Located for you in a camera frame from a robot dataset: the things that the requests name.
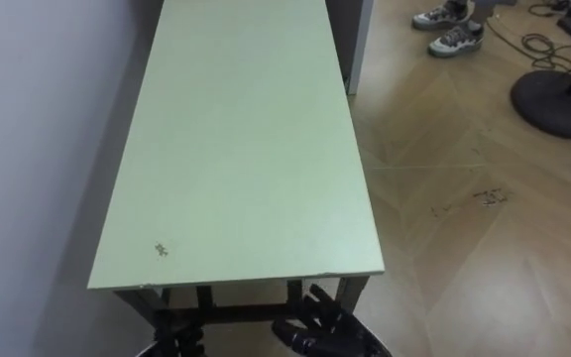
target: wooden floor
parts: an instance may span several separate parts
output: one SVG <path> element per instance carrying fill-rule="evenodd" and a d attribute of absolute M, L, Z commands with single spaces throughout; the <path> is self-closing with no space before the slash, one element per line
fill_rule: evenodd
<path fill-rule="evenodd" d="M 517 117 L 509 89 L 529 60 L 490 32 L 476 54 L 426 54 L 437 35 L 409 22 L 436 3 L 376 1 L 351 107 L 387 273 L 357 315 L 396 357 L 571 356 L 571 142 Z M 570 43 L 524 6 L 498 13 L 514 41 Z M 219 290 L 283 289 L 234 292 Z M 265 324 L 206 333 L 210 356 L 286 355 Z"/>

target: round black base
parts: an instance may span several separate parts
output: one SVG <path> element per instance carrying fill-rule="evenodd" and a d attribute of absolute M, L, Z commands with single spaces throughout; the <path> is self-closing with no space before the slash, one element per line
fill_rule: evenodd
<path fill-rule="evenodd" d="M 511 90 L 514 109 L 536 128 L 571 139 L 571 74 L 538 70 L 524 75 Z"/>

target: table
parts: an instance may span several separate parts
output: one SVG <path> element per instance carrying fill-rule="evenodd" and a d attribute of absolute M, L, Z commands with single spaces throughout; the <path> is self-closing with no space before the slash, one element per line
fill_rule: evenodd
<path fill-rule="evenodd" d="M 323 0 L 167 0 L 88 287 L 155 324 L 196 286 L 184 315 L 234 322 L 287 305 L 209 286 L 339 277 L 353 310 L 383 270 Z"/>

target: gray sneaker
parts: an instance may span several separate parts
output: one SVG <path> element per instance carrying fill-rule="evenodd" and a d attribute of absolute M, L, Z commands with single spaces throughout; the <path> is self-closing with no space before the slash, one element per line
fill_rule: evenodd
<path fill-rule="evenodd" d="M 415 29 L 424 31 L 454 28 L 463 23 L 468 16 L 468 8 L 457 13 L 455 6 L 451 2 L 446 2 L 429 12 L 413 16 L 411 23 Z"/>
<path fill-rule="evenodd" d="M 428 52 L 437 58 L 452 58 L 474 52 L 482 47 L 484 29 L 471 31 L 466 24 L 458 25 L 428 46 Z"/>

